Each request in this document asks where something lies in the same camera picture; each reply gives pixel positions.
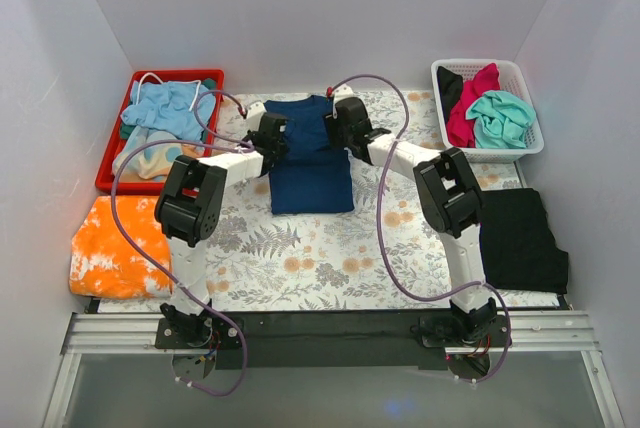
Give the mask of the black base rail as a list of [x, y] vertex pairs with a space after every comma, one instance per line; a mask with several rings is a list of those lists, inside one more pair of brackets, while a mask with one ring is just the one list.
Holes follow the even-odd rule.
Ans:
[[155, 346], [186, 354], [213, 350], [220, 370], [417, 367], [444, 370], [449, 353], [487, 355], [509, 345], [499, 315], [473, 334], [445, 309], [227, 312], [162, 316]]

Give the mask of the magenta shirt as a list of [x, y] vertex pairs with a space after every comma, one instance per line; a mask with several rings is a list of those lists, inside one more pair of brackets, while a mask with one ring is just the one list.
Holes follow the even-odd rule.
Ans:
[[472, 79], [464, 81], [461, 98], [451, 111], [449, 121], [445, 121], [447, 138], [453, 146], [475, 147], [475, 121], [467, 118], [467, 111], [485, 92], [499, 89], [499, 70], [495, 63], [486, 65]]

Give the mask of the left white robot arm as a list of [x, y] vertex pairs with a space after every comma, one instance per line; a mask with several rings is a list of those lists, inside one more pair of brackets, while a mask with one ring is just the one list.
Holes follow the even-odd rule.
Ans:
[[285, 116], [261, 111], [249, 120], [244, 138], [249, 147], [198, 159], [178, 157], [156, 204], [176, 278], [171, 301], [161, 306], [161, 313], [172, 332], [193, 348], [205, 346], [213, 336], [206, 315], [210, 295], [204, 242], [219, 223], [224, 191], [267, 174], [288, 153]]

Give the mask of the black shirt in basket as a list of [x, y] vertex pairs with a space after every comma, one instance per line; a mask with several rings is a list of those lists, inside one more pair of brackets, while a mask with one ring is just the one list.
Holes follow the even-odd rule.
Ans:
[[443, 66], [437, 68], [436, 79], [439, 87], [444, 120], [448, 122], [451, 111], [461, 98], [464, 80], [461, 75]]

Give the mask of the orange tie-dye folded shirt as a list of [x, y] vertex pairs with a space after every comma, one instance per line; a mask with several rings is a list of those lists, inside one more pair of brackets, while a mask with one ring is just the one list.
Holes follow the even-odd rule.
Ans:
[[[157, 199], [118, 196], [116, 210], [129, 236], [169, 270], [170, 253], [154, 217]], [[75, 295], [115, 300], [168, 298], [173, 282], [142, 257], [117, 229], [111, 198], [98, 197], [71, 241], [69, 288]]]

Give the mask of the white plastic basket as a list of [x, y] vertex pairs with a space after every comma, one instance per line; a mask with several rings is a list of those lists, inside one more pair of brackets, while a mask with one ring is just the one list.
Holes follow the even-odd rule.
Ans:
[[[446, 148], [452, 148], [446, 134], [446, 122], [441, 101], [441, 86], [437, 79], [437, 70], [444, 67], [450, 72], [460, 75], [464, 82], [472, 80], [474, 76], [485, 66], [494, 63], [499, 74], [500, 87], [512, 95], [520, 98], [524, 102], [533, 105], [525, 79], [520, 68], [512, 61], [498, 59], [441, 59], [436, 60], [431, 65], [431, 76], [434, 89], [434, 101], [436, 103], [436, 113], [439, 127], [442, 133], [443, 143]], [[470, 163], [511, 163], [525, 155], [539, 153], [544, 148], [544, 139], [538, 121], [528, 129], [524, 135], [524, 149], [480, 149], [462, 148]]]

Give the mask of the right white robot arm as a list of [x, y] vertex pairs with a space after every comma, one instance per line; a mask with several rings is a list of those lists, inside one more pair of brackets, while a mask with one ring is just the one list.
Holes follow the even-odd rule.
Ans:
[[[324, 117], [330, 143], [381, 169], [376, 204], [377, 239], [392, 283], [406, 297], [422, 303], [449, 301], [454, 337], [475, 345], [497, 317], [480, 249], [483, 193], [465, 154], [451, 148], [427, 149], [405, 142], [385, 128], [375, 128], [364, 102], [353, 94], [329, 96], [332, 111]], [[384, 247], [382, 201], [386, 175], [399, 174], [415, 184], [423, 217], [444, 248], [451, 290], [432, 297], [419, 296], [402, 286]]]

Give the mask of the dark blue t shirt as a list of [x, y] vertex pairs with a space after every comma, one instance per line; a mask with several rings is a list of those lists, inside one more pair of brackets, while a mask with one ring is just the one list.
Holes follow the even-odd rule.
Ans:
[[297, 101], [264, 103], [270, 113], [287, 118], [288, 153], [269, 172], [274, 215], [339, 214], [354, 210], [347, 151], [330, 146], [324, 116], [331, 101], [311, 95]]

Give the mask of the black folded shirt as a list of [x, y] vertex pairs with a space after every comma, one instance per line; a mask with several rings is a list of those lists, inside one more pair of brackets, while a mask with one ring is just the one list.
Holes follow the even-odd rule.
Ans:
[[491, 190], [483, 199], [480, 244], [488, 283], [504, 290], [565, 295], [569, 254], [556, 244], [539, 192]]

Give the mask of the yellow blue patterned garment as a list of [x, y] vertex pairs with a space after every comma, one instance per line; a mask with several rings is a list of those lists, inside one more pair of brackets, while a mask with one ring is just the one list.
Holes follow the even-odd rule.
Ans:
[[121, 173], [120, 181], [127, 183], [163, 182], [178, 156], [186, 155], [197, 158], [205, 152], [204, 147], [178, 143], [178, 139], [169, 132], [135, 127], [124, 148], [112, 163], [113, 174], [118, 172], [132, 151], [140, 146], [162, 140], [170, 140], [170, 143], [147, 147], [132, 157]]

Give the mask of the aluminium frame rail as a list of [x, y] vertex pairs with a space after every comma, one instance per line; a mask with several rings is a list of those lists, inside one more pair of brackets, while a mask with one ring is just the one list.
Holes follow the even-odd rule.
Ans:
[[[574, 310], [516, 310], [510, 315], [511, 353], [579, 352], [604, 425], [624, 420], [609, 381], [589, 316]], [[63, 425], [83, 354], [197, 355], [204, 348], [179, 342], [158, 313], [74, 314], [62, 345], [62, 364], [44, 425]]]

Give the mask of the teal shirt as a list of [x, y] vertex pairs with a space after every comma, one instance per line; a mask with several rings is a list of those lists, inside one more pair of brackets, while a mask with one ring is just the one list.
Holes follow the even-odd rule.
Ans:
[[527, 102], [502, 90], [486, 91], [467, 109], [475, 147], [479, 149], [525, 149], [525, 138], [536, 121]]

